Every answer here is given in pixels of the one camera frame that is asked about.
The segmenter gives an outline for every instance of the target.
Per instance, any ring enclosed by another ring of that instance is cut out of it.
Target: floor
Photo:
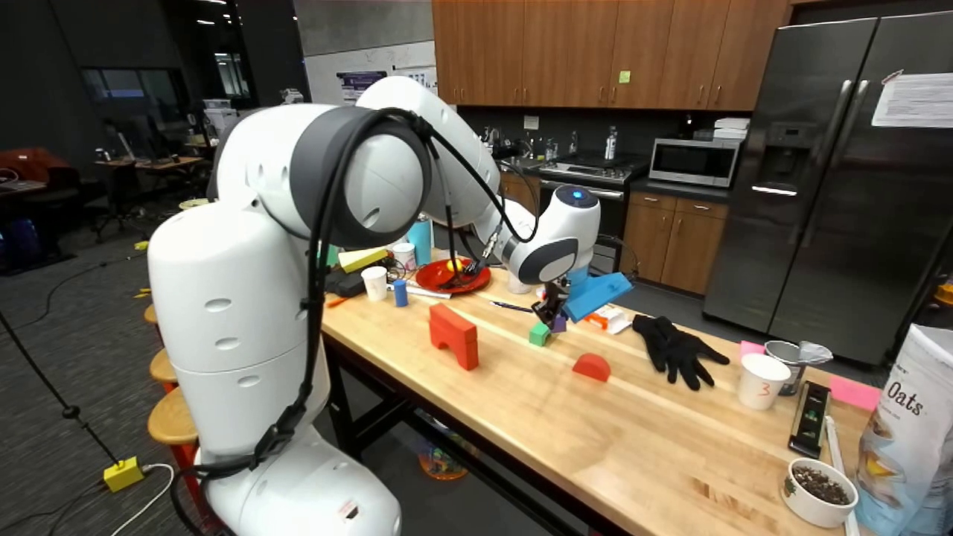
[[[103,245],[95,245],[85,230],[67,233],[61,250],[75,254],[70,260],[0,278],[0,314],[58,397],[84,412],[107,451],[139,455],[148,466],[170,461],[170,452],[146,436],[146,415],[159,397],[146,376],[146,364],[159,339],[142,326],[146,300],[136,293],[146,287],[146,262],[133,254],[136,239],[136,230],[107,230]],[[751,336],[703,320],[700,299],[649,283],[633,283],[621,305],[728,339]],[[164,476],[154,475],[122,496],[98,496],[61,509],[98,482],[110,460],[76,424],[58,417],[55,397],[45,390],[6,333],[0,333],[0,354],[0,534],[40,534],[52,525],[58,534],[110,534],[164,490]],[[879,372],[846,364],[840,369],[864,381],[882,381]],[[371,405],[371,397],[358,384],[352,384],[352,400],[359,409]],[[366,466],[399,497],[404,534],[544,534],[472,476],[462,482],[423,476],[417,469],[420,451],[426,443],[399,427],[366,455]],[[183,528],[164,497],[139,516],[131,534],[183,534]]]

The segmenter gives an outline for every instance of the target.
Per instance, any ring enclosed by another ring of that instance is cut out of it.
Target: refrigerator
[[[861,364],[895,351],[953,225],[953,125],[874,120],[916,107],[900,86],[923,74],[953,74],[953,12],[774,32],[704,315]]]

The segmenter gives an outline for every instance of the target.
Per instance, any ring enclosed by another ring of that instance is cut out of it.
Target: wooden cabinet
[[[630,195],[621,271],[703,296],[724,225],[727,205],[721,204]]]
[[[505,199],[521,204],[523,208],[529,208],[532,216],[539,216],[539,180],[532,175],[517,175],[517,174],[503,174],[500,175],[500,195]]]
[[[788,0],[432,0],[453,104],[752,111]]]

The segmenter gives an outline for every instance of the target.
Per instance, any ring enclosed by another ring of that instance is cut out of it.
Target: white robot
[[[503,204],[480,138],[408,77],[378,82],[358,107],[246,116],[215,183],[216,199],[170,219],[148,248],[212,509],[241,536],[399,534],[395,497],[311,429],[331,394],[320,245],[387,245],[420,211],[448,211],[517,280],[544,283],[588,266],[599,199],[560,187],[539,225]]]

